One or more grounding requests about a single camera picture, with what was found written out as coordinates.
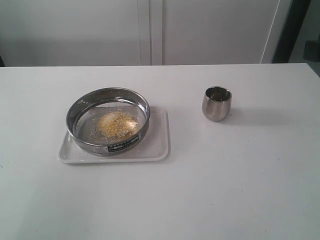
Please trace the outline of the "dark object behind table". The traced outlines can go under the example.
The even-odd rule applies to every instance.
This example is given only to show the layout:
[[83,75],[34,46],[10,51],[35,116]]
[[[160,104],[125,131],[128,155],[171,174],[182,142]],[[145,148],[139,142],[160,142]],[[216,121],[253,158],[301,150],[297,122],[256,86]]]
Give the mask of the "dark object behind table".
[[311,62],[320,61],[320,40],[307,40],[304,46],[303,59]]

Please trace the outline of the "round stainless steel sieve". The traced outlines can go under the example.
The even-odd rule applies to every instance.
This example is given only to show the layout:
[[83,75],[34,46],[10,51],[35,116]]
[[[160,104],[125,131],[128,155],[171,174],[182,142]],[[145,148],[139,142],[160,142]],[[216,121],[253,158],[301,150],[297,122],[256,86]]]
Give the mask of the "round stainless steel sieve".
[[[135,117],[135,130],[124,136],[108,138],[97,130],[100,117],[110,112],[129,113]],[[145,137],[151,117],[147,100],[138,92],[121,87],[107,87],[89,92],[69,108],[66,127],[75,143],[97,156],[112,156],[133,148]]]

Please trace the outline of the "white cabinet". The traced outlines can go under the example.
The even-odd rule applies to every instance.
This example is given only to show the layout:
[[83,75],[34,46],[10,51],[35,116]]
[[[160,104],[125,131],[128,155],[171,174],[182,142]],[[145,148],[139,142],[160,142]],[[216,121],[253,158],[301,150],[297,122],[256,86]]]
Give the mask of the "white cabinet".
[[6,66],[270,63],[289,0],[3,0]]

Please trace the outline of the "white plastic tray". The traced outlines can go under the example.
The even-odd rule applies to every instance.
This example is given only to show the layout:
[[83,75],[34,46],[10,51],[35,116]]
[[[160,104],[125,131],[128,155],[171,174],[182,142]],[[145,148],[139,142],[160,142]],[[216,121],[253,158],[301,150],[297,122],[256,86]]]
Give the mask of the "white plastic tray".
[[163,160],[169,151],[168,113],[160,106],[151,106],[146,135],[140,143],[131,149],[117,155],[98,156],[80,148],[70,134],[66,133],[57,153],[57,159],[65,164],[157,162]]

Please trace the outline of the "stainless steel cup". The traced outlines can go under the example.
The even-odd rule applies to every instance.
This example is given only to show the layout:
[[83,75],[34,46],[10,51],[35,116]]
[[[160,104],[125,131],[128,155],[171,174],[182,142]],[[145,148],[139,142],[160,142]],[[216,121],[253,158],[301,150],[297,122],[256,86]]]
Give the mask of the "stainless steel cup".
[[214,122],[224,120],[230,113],[232,93],[222,86],[212,86],[206,89],[202,101],[203,115]]

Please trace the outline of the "yellow and white grains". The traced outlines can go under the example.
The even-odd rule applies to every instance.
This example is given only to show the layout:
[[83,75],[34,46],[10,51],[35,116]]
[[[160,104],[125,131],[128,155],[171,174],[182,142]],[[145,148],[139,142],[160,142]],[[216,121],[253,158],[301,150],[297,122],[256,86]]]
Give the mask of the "yellow and white grains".
[[130,113],[113,111],[101,116],[96,129],[107,138],[122,138],[132,133],[138,122]]

